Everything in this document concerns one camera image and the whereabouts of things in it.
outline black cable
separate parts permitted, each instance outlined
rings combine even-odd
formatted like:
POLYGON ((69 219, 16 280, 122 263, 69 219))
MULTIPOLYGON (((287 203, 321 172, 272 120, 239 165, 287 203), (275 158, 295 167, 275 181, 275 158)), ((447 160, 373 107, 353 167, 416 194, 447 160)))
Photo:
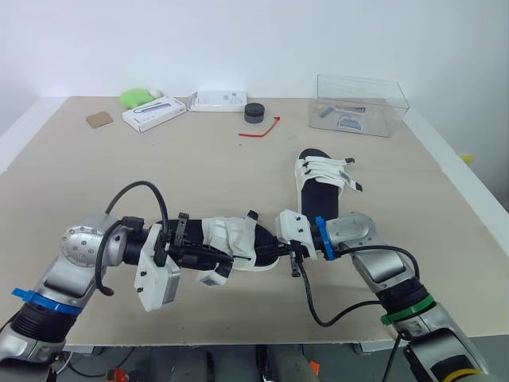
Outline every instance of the black cable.
POLYGON ((345 316, 346 314, 348 314, 348 313, 352 312, 353 310, 355 310, 357 308, 360 308, 362 306, 380 305, 380 301, 363 301, 363 302, 358 302, 358 303, 356 303, 356 304, 354 304, 352 306, 349 306, 347 309, 342 310, 341 312, 339 312, 332 320, 323 322, 323 321, 320 320, 320 318, 318 317, 317 312, 315 311, 315 307, 314 307, 314 304, 313 304, 313 296, 311 295, 311 287, 309 286, 309 279, 308 279, 308 275, 305 273, 304 266, 302 265, 302 263, 298 263, 298 266, 299 266, 299 269, 301 270, 302 278, 304 279, 305 294, 306 294, 306 298, 308 299, 309 310, 311 311, 311 315, 313 316, 314 320, 320 326, 323 326, 325 328, 329 327, 329 326, 332 326, 336 322, 338 322, 343 316, 345 316))
POLYGON ((113 200, 110 202, 110 204, 107 206, 105 213, 109 214, 115 204, 119 201, 119 199, 130 189, 133 189, 134 187, 138 187, 139 185, 145 185, 149 189, 152 190, 154 196, 157 199, 157 202, 159 204, 159 209, 161 210, 161 224, 162 224, 162 234, 159 236, 157 243, 156 243, 156 252, 153 257, 153 261, 159 266, 164 267, 166 263, 166 252, 164 249, 164 246, 167 242, 169 242, 169 224, 168 224, 168 209, 166 208, 165 199, 162 197, 161 191, 150 183, 149 181, 135 181, 131 183, 130 185, 127 185, 123 189, 119 191, 113 198, 113 200))
POLYGON ((399 347, 399 343, 401 342, 401 334, 398 333, 396 337, 396 342, 390 351, 389 361, 387 362, 387 366, 385 367, 385 372, 383 374, 382 382, 387 382, 387 378, 389 378, 390 368, 392 367, 392 363, 394 362, 394 358, 396 356, 396 352, 399 347))
POLYGON ((97 257, 95 258, 95 286, 106 296, 112 296, 113 290, 103 285, 103 280, 101 279, 101 268, 103 267, 103 254, 104 249, 106 248, 106 244, 108 239, 111 236, 111 233, 120 225, 120 220, 115 221, 107 230, 104 232, 103 238, 101 239, 101 244, 99 245, 99 249, 97 250, 97 257))
POLYGON ((107 206, 107 208, 104 212, 109 214, 111 212, 111 210, 113 209, 113 207, 116 205, 116 203, 119 201, 119 199, 124 195, 124 193, 126 193, 130 189, 133 189, 134 187, 138 187, 139 185, 145 185, 146 187, 148 187, 149 189, 152 190, 152 192, 153 192, 154 196, 156 197, 157 202, 159 204, 159 209, 161 210, 162 233, 166 236, 169 236, 168 210, 166 209, 165 200, 161 195, 161 191, 159 191, 159 189, 155 185, 150 183, 149 181, 135 181, 135 182, 131 183, 130 185, 127 185, 126 187, 121 189, 119 191, 119 193, 117 193, 115 195, 115 197, 110 202, 110 204, 107 206))
MULTIPOLYGON (((130 357, 130 355, 133 353, 133 351, 135 350, 136 348, 132 348, 128 354, 120 361, 119 364, 117 364, 115 366, 115 368, 120 368, 122 367, 123 364, 126 363, 127 359, 130 357)), ((101 377, 105 377, 106 372, 104 372, 103 374, 85 374, 84 372, 81 372, 80 370, 76 370, 76 367, 74 365, 71 364, 71 362, 68 363, 68 367, 73 371, 75 372, 76 374, 78 374, 79 376, 84 376, 86 378, 99 378, 100 376, 101 377)))
POLYGON ((347 248, 343 251, 337 251, 335 253, 335 257, 339 258, 342 255, 346 255, 347 253, 353 253, 358 251, 369 251, 372 249, 387 249, 388 251, 395 251, 402 253, 406 257, 410 259, 412 262, 412 265, 414 266, 414 273, 417 280, 419 280, 421 277, 421 272, 419 271, 419 264, 417 263, 417 260, 415 259, 414 255, 412 255, 410 252, 408 252, 406 249, 400 248, 400 247, 394 247, 392 245, 364 245, 362 247, 353 247, 353 248, 347 248))

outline beige tabletop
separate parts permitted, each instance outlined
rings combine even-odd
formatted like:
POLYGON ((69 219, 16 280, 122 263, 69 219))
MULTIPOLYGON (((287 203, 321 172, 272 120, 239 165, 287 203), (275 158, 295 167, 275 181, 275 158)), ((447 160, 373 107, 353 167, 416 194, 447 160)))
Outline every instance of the beige tabletop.
MULTIPOLYGON (((62 232, 102 211, 127 183, 150 180, 163 192, 170 216, 243 216, 253 209, 274 231, 283 209, 297 209, 293 163, 307 147, 333 158, 354 157, 349 173, 362 194, 345 190, 341 209, 364 212, 391 244, 415 254, 422 281, 469 336, 508 331, 509 261, 437 163, 401 125, 391 138, 309 128, 308 100, 264 99, 266 121, 253 127, 236 113, 187 113, 143 134, 122 121, 116 98, 72 97, 0 176, 1 321, 19 309, 9 295, 31 289, 58 253, 62 232), (87 115, 108 111, 113 123, 92 129, 87 115), (265 138, 272 117, 281 122, 265 138)), ((130 191, 117 216, 158 218, 146 189, 130 191)), ((319 315, 329 319, 374 296, 348 258, 306 262, 319 315)), ((311 318, 301 279, 288 259, 271 271, 232 274, 209 288, 183 270, 177 299, 146 313, 133 287, 132 266, 108 270, 113 297, 95 293, 68 343, 238 344, 388 339, 378 306, 357 310, 331 328, 311 318)))

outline small white box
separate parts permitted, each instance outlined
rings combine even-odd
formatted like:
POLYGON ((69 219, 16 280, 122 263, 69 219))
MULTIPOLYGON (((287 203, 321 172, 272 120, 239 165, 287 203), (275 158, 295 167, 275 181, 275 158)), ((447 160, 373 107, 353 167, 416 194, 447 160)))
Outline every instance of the small white box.
POLYGON ((142 133, 185 112, 185 105, 181 101, 165 95, 142 106, 124 111, 122 119, 142 133))
POLYGON ((231 90, 198 91, 188 100, 190 111, 243 112, 247 104, 247 93, 231 90))

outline brown card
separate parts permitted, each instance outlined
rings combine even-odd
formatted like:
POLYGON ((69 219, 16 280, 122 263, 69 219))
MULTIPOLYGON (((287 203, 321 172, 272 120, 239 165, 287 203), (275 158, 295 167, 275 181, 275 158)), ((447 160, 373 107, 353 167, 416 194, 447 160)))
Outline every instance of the brown card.
POLYGON ((101 127, 107 125, 108 123, 112 123, 113 119, 110 117, 108 113, 105 111, 101 111, 100 113, 89 115, 87 117, 87 122, 93 128, 101 127))

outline red wire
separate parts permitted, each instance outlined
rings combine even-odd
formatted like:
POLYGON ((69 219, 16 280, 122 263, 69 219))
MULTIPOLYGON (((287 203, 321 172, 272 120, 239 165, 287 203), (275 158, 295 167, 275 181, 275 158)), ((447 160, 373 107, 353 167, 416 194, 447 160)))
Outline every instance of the red wire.
POLYGON ((244 134, 244 133, 240 133, 239 136, 241 137, 251 137, 251 138, 263 138, 265 137, 267 134, 269 134, 269 132, 275 128, 275 126, 278 124, 279 120, 281 119, 281 117, 274 117, 274 123, 272 124, 272 126, 270 127, 269 130, 267 130, 265 133, 263 134, 244 134))

